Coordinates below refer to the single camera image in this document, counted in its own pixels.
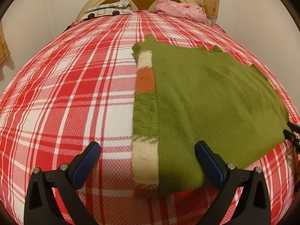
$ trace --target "mattress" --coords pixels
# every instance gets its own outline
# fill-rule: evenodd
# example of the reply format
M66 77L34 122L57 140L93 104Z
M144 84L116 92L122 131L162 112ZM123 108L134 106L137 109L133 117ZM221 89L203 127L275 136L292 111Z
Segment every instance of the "mattress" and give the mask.
M99 162L78 195L99 224L196 224L217 195L204 187L162 197L133 196L131 134L136 63L132 46L153 34L184 47L218 45L239 62L255 64L284 101L291 122L300 117L268 68L236 40L209 25L137 12L79 23L34 55L0 96L0 201L23 224L26 190L35 167L69 163L90 141L101 145ZM295 151L278 145L248 167L262 167L272 224L293 200ZM237 205L241 190L222 223ZM72 223L55 192L64 218Z

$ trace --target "white wall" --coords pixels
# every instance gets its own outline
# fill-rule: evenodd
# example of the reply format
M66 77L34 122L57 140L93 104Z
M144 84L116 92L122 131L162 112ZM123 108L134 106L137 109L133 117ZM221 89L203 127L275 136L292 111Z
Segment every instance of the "white wall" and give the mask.
M19 69L74 22L88 0L14 0L2 24L11 56L0 65L0 94Z
M300 110L300 32L280 0L220 0L217 23L256 55Z
M71 24L88 0L15 0L2 19L11 57L0 92L35 52ZM280 0L221 0L217 23L279 79L300 109L300 32Z

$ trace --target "blue gripper pad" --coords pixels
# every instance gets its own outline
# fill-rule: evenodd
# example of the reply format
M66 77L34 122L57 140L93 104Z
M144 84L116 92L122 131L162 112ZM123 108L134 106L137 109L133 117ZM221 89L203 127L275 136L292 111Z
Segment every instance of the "blue gripper pad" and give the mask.
M81 189L100 156L100 145L92 141L70 164L69 180L74 190Z
M287 125L289 126L289 128L290 128L292 131L294 131L294 132L300 134L300 127L299 127L299 126L297 126L297 125L295 125L295 124L292 124L291 122L288 122Z
M219 155L214 154L204 141L199 141L195 145L195 154L211 185L221 189L228 174L226 163Z

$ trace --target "green sweater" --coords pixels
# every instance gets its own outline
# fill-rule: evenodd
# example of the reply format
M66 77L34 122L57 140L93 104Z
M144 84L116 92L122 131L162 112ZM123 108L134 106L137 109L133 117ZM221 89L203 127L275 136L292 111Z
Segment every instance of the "green sweater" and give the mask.
M133 46L137 80L132 171L137 195L196 189L205 182L194 145L246 168L284 141L289 116L256 68L215 46L183 48L148 35Z

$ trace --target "cream stripe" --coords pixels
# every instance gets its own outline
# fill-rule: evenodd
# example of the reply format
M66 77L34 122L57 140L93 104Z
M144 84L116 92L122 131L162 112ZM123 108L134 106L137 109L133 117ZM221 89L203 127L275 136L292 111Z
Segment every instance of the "cream stripe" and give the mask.
M177 218L176 218L176 217L170 218L170 219L169 219L169 223L170 223L170 224L175 224L175 223L177 223Z
M121 140L105 140L103 141L103 147L119 147L119 146L131 146L130 139Z
M102 195L109 197L132 197L133 190L102 190Z
M140 138L132 141L132 172L137 184L159 184L158 142Z
M131 158L131 152L108 152L103 153L102 155L103 159L109 159L109 160L115 160L115 159L130 159Z
M139 55L139 59L137 61L137 70L142 68L152 67L152 52L151 51L143 51Z

